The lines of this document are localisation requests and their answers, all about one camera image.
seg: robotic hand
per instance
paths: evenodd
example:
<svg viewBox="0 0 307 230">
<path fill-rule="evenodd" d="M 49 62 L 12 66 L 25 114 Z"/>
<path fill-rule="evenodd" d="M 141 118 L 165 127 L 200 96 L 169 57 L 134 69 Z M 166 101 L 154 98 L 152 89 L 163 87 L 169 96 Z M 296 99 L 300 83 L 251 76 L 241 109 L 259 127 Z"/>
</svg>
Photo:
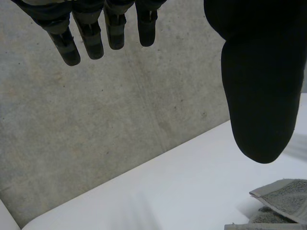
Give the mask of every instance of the robotic hand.
<svg viewBox="0 0 307 230">
<path fill-rule="evenodd" d="M 64 61 L 80 56 L 69 31 L 72 12 L 92 59 L 103 56 L 98 17 L 104 9 L 109 44 L 124 46 L 125 12 L 134 0 L 12 0 L 45 29 Z M 136 0 L 143 46 L 155 37 L 157 9 L 165 0 Z M 208 22 L 226 40 L 222 79 L 232 130 L 241 151 L 260 163 L 274 161 L 295 127 L 307 59 L 306 0 L 204 0 Z"/>
<path fill-rule="evenodd" d="M 47 31 L 64 62 L 69 66 L 80 63 L 80 55 L 69 29 L 72 12 L 88 56 L 99 59 L 104 55 L 98 18 L 102 9 L 106 31 L 112 49 L 124 46 L 125 12 L 135 0 L 12 0 Z M 136 0 L 138 29 L 142 46 L 151 46 L 155 38 L 157 10 L 166 0 Z"/>
</svg>

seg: white surface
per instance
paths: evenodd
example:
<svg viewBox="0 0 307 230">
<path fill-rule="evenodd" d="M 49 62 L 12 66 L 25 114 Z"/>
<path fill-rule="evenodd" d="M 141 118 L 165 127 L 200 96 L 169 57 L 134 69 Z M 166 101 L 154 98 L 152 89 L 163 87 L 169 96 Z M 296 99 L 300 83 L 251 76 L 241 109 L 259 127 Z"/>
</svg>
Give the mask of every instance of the white surface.
<svg viewBox="0 0 307 230">
<path fill-rule="evenodd" d="M 0 200 L 0 230 L 20 230 L 3 202 Z"/>
<path fill-rule="evenodd" d="M 306 139 L 303 94 L 293 140 L 274 163 L 245 157 L 226 122 L 41 215 L 24 230 L 136 229 L 132 219 L 144 220 L 148 210 L 139 206 L 145 202 L 164 230 L 222 230 L 225 224 L 247 223 L 261 206 L 249 191 L 283 178 L 307 179 Z M 144 222 L 143 230 L 157 229 Z"/>
</svg>

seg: black robotic finger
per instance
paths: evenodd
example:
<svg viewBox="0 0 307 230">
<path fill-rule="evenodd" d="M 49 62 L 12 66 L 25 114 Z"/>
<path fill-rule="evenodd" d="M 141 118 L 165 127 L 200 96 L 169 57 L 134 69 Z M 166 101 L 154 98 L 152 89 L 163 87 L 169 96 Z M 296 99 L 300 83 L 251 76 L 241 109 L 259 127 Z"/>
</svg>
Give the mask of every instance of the black robotic finger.
<svg viewBox="0 0 307 230">
<path fill-rule="evenodd" d="M 155 22 L 158 19 L 157 10 L 166 0 L 136 0 L 138 29 L 142 46 L 151 46 L 155 39 Z"/>
<path fill-rule="evenodd" d="M 252 160 L 271 163 L 295 128 L 307 60 L 307 2 L 205 0 L 204 6 L 226 40 L 222 79 L 236 143 Z"/>
<path fill-rule="evenodd" d="M 47 5 L 30 5 L 22 0 L 12 1 L 48 32 L 67 65 L 74 66 L 80 63 L 80 55 L 69 30 L 72 9 L 70 1 Z"/>
<path fill-rule="evenodd" d="M 103 5 L 104 0 L 78 0 L 74 1 L 72 6 L 72 15 L 91 59 L 100 59 L 104 55 L 98 24 Z"/>
<path fill-rule="evenodd" d="M 125 13 L 134 4 L 134 0 L 106 0 L 104 6 L 106 33 L 111 49 L 123 48 L 125 44 Z"/>
<path fill-rule="evenodd" d="M 35 22 L 48 32 L 64 62 L 69 66 L 75 66 L 80 63 L 81 58 L 69 29 L 69 17 L 67 14 L 56 20 Z"/>
</svg>

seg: gray towel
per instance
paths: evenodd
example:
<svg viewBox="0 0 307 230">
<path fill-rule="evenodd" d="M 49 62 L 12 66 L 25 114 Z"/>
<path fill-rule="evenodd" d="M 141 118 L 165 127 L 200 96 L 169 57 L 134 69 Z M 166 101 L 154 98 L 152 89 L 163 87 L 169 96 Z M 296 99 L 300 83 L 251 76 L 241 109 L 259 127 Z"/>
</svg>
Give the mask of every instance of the gray towel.
<svg viewBox="0 0 307 230">
<path fill-rule="evenodd" d="M 250 194 L 282 216 L 307 224 L 307 180 L 283 179 Z"/>
<path fill-rule="evenodd" d="M 227 224 L 224 230 L 307 230 L 304 224 Z"/>
<path fill-rule="evenodd" d="M 249 223 L 295 224 L 296 222 L 283 217 L 269 207 L 262 207 L 249 219 Z"/>
</svg>

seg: concrete wall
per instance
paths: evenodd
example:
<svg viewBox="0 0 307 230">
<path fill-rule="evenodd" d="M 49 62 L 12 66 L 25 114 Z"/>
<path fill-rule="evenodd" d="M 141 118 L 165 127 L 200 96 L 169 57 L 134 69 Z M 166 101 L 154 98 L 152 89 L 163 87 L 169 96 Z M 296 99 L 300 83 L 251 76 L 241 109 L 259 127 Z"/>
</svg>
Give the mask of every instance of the concrete wall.
<svg viewBox="0 0 307 230">
<path fill-rule="evenodd" d="M 45 31 L 0 1 L 0 199 L 21 227 L 229 119 L 224 41 L 202 0 L 168 0 L 158 13 L 144 48 L 132 7 L 119 51 L 102 15 L 97 61 L 71 22 L 82 61 L 68 67 Z"/>
</svg>

